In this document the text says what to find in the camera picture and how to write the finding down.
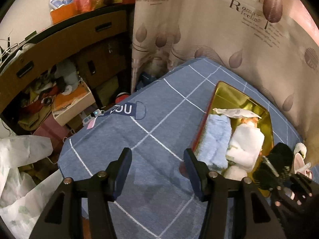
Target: white fluffy item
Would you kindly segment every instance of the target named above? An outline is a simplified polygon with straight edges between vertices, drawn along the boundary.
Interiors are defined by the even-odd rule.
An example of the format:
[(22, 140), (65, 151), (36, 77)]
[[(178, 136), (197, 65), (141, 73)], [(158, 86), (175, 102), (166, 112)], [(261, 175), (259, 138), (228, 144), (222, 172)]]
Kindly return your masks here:
[(241, 181), (246, 176), (247, 172), (236, 165), (229, 167), (224, 174), (224, 178), (236, 181)]
[(297, 143), (295, 146), (295, 149), (293, 150), (293, 155), (296, 155), (296, 153), (300, 153), (302, 158), (306, 158), (307, 148), (303, 143)]
[(255, 166), (264, 143), (265, 136), (259, 128), (240, 124), (229, 141), (226, 159), (236, 163), (246, 172)]

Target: folded towel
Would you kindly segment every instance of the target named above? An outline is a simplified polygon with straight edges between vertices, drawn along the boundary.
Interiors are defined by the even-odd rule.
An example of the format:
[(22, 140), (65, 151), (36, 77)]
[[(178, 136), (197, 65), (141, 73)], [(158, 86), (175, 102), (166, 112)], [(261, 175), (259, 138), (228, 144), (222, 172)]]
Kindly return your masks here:
[(246, 172), (251, 172), (263, 146), (264, 138), (259, 128), (240, 124), (229, 142), (227, 160), (235, 162)]
[(197, 148), (197, 159), (206, 163), (210, 170), (226, 169), (226, 151), (232, 128), (230, 119), (225, 115), (212, 115), (207, 117), (202, 140)]
[(239, 166), (233, 165), (227, 169), (224, 174), (226, 179), (241, 181), (247, 176), (247, 172)]

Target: white plastic bag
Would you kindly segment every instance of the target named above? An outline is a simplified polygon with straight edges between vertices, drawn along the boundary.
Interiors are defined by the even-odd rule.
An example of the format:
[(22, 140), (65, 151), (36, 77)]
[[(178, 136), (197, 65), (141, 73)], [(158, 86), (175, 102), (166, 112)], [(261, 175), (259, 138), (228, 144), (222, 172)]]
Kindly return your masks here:
[(24, 197), (0, 209), (0, 216), (16, 239), (29, 238), (36, 221), (62, 179), (60, 170), (57, 170)]
[(242, 118), (259, 118), (261, 119), (260, 116), (258, 116), (256, 113), (251, 112), (249, 110), (245, 109), (218, 109), (214, 108), (213, 111), (215, 111), (218, 114), (224, 114), (227, 117), (233, 118), (233, 119), (242, 119)]
[(49, 156), (53, 151), (50, 138), (16, 136), (0, 139), (0, 216), (16, 239), (26, 239), (44, 206), (62, 181), (56, 171), (35, 186), (18, 167)]

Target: screw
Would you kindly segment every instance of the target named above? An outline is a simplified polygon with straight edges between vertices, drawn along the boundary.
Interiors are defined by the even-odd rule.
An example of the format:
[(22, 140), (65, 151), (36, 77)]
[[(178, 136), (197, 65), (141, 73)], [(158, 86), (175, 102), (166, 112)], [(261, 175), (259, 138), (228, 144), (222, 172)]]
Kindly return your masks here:
[(211, 177), (211, 178), (216, 178), (218, 176), (218, 173), (215, 172), (215, 171), (211, 171), (208, 173), (208, 175)]
[(103, 178), (107, 175), (106, 171), (99, 171), (98, 172), (98, 177)]
[(72, 182), (72, 179), (70, 177), (66, 177), (64, 180), (63, 180), (63, 183), (64, 184), (70, 184)]
[(247, 184), (251, 184), (251, 183), (252, 183), (252, 180), (251, 180), (251, 178), (249, 178), (249, 177), (245, 177), (245, 178), (244, 178), (244, 182), (247, 183)]

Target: gold tray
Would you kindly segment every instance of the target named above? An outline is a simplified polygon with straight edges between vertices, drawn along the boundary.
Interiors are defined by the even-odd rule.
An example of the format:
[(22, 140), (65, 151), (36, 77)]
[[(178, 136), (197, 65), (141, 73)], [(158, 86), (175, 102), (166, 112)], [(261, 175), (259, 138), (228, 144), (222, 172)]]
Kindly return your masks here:
[[(258, 102), (251, 99), (246, 94), (237, 90), (236, 88), (228, 85), (225, 82), (219, 81), (216, 85), (214, 95), (212, 97), (210, 106), (208, 107), (206, 117), (202, 121), (200, 130), (198, 132), (197, 138), (193, 143), (192, 150), (195, 152), (198, 144), (201, 140), (201, 135), (203, 128), (205, 126), (205, 122), (207, 120), (208, 114), (217, 114), (213, 111), (214, 108), (218, 109), (246, 109), (250, 110), (261, 117), (258, 121), (257, 127), (260, 128), (261, 132), (265, 135), (264, 144), (262, 146), (262, 154), (267, 156), (271, 149), (274, 147), (274, 139), (272, 133), (272, 122), (270, 119), (270, 114), (268, 110), (266, 110), (262, 105)], [(230, 119), (230, 124), (232, 126), (232, 133), (235, 131), (235, 128), (240, 124), (240, 119)], [(248, 173), (248, 177), (253, 179), (254, 171), (259, 167), (262, 161), (261, 157), (258, 157), (255, 167), (252, 172)], [(269, 196), (269, 191), (262, 191), (262, 194), (267, 197)]]

